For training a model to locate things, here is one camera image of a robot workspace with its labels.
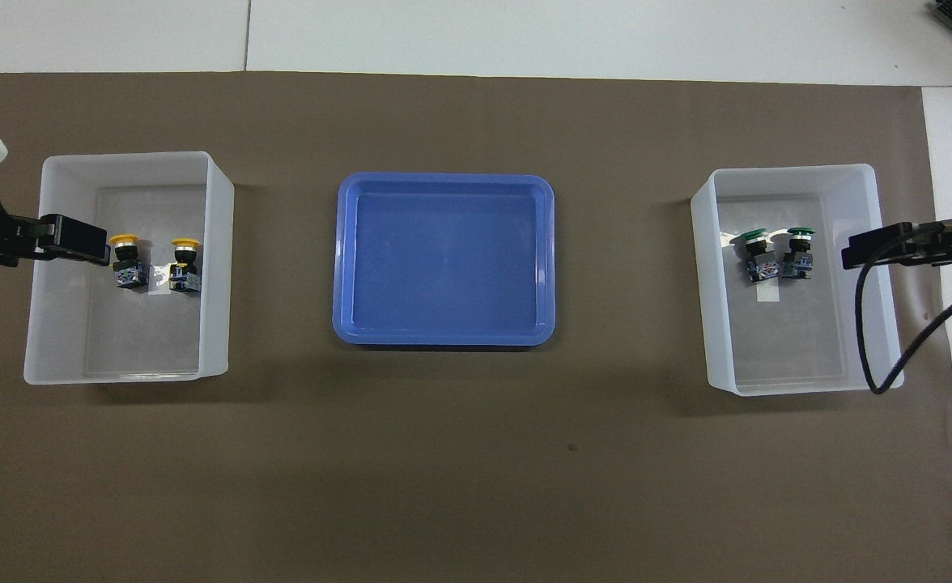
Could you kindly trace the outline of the yellow mushroom push button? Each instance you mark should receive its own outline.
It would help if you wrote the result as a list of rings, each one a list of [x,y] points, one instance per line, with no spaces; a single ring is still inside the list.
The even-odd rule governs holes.
[[[149,284],[149,269],[142,261],[137,242],[138,236],[132,233],[111,236],[109,239],[111,250],[116,255],[111,270],[118,288],[137,289]]]
[[[175,261],[168,266],[168,287],[179,294],[197,294],[202,288],[199,274],[198,249],[201,243],[191,237],[176,237],[172,240]]]

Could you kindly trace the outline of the green mushroom push button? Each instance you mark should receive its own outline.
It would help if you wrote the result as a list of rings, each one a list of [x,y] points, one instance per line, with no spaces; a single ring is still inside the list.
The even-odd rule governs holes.
[[[779,277],[780,262],[771,247],[771,240],[765,228],[743,232],[735,237],[734,242],[742,244],[739,257],[745,263],[746,275],[751,283],[761,283]]]
[[[790,228],[787,230],[788,250],[782,257],[780,277],[787,280],[808,280],[814,268],[812,240],[813,228]]]

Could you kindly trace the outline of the translucent white plastic box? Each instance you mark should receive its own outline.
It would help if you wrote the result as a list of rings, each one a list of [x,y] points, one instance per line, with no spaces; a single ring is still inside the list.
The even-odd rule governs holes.
[[[149,282],[168,281],[172,240],[198,240],[197,294],[120,289],[110,266],[33,267],[23,376],[33,385],[191,381],[228,368],[232,181],[204,151],[50,156],[42,215],[59,214],[138,236]]]
[[[857,270],[848,238],[880,228],[867,164],[717,169],[691,199],[707,379],[738,396],[865,390],[855,328]],[[780,279],[759,303],[735,237],[765,228],[782,273],[787,230],[813,228],[808,280]]]

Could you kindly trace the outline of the blue plastic tray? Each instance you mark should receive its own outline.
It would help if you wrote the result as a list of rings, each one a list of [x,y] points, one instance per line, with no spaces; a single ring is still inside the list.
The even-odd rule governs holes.
[[[354,346],[542,346],[557,326],[550,182],[351,174],[337,192],[331,321]]]

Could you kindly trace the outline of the brown paper table mat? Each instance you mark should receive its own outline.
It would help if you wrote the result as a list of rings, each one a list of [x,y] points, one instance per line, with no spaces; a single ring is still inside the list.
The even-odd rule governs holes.
[[[901,388],[707,381],[691,196],[718,168],[871,165],[934,217],[919,88],[365,74],[0,74],[0,199],[51,155],[207,151],[236,186],[229,369],[31,386],[0,268],[0,583],[952,583],[952,364]],[[369,351],[331,325],[356,171],[534,174],[557,327]]]

